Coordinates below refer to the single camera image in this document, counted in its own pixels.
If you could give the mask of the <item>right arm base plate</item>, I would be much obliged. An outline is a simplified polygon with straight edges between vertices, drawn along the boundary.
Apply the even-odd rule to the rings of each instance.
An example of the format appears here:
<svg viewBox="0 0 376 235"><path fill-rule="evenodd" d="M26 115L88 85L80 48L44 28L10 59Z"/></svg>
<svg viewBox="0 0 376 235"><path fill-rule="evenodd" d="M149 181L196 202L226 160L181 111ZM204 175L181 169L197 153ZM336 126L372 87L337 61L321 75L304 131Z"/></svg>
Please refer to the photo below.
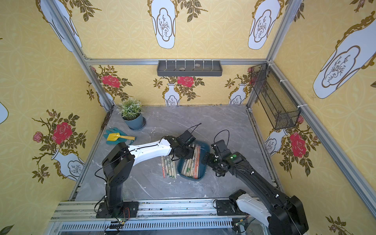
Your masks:
<svg viewBox="0 0 376 235"><path fill-rule="evenodd" d="M229 199L213 201L213 207L216 209L216 213L219 216L247 216L248 214L242 212L234 203Z"/></svg>

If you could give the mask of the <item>teal plastic storage box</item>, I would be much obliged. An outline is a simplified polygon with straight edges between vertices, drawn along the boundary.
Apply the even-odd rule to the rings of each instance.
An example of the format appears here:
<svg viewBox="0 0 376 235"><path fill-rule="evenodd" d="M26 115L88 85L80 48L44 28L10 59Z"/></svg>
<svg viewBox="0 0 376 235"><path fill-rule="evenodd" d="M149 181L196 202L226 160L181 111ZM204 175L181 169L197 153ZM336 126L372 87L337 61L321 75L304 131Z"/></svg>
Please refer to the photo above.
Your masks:
<svg viewBox="0 0 376 235"><path fill-rule="evenodd" d="M209 145L205 142L195 141L190 147L194 149L191 159L180 159L177 166L177 172L183 178L200 181L206 172L206 165L201 163L203 157L209 153Z"/></svg>

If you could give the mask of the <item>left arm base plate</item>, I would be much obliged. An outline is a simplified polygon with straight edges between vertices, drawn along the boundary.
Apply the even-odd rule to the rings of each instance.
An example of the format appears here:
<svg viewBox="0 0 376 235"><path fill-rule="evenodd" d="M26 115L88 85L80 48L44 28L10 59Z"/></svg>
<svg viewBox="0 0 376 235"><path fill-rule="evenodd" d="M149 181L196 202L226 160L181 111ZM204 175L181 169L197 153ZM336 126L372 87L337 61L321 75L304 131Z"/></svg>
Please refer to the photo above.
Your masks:
<svg viewBox="0 0 376 235"><path fill-rule="evenodd" d="M96 218L135 218L139 209L138 201L123 202L110 210L106 203L100 203Z"/></svg>

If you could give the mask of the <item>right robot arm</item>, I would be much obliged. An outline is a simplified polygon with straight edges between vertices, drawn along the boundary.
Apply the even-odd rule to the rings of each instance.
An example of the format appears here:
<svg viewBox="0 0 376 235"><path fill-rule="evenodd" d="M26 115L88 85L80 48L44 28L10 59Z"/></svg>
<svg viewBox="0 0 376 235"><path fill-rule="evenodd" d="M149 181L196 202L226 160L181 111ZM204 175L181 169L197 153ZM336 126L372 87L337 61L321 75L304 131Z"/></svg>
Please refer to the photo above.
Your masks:
<svg viewBox="0 0 376 235"><path fill-rule="evenodd" d="M246 193L238 196L235 204L268 227L272 235L305 235L309 230L304 207L296 196L289 197L266 181L238 152L220 159L207 153L201 163L210 166L220 176L231 173L240 179L260 202Z"/></svg>

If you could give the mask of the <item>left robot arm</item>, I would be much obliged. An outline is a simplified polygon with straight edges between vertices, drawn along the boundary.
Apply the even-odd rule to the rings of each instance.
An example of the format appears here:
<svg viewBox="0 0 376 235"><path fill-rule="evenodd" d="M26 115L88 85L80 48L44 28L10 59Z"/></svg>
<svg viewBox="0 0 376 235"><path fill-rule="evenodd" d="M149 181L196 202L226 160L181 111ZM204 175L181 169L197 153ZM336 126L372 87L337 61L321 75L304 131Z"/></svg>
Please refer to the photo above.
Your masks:
<svg viewBox="0 0 376 235"><path fill-rule="evenodd" d="M118 215L123 208L122 186L128 179L132 167L161 156L173 155L177 158L191 159L194 148L191 144L196 138L188 131L174 137L162 137L159 141L143 145L117 144L102 161L106 182L105 207L112 215Z"/></svg>

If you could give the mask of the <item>green label chopsticks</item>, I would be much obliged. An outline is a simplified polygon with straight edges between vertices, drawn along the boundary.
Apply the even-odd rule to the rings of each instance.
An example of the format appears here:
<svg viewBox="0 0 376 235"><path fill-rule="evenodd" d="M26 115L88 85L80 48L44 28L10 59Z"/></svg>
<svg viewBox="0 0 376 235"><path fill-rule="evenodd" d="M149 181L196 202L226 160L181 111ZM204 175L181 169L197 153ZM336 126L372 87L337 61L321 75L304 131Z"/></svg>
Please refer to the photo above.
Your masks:
<svg viewBox="0 0 376 235"><path fill-rule="evenodd" d="M175 176L174 176L173 162L171 161L171 157L169 157L169 156L167 156L167 168L168 168L169 177L175 178Z"/></svg>

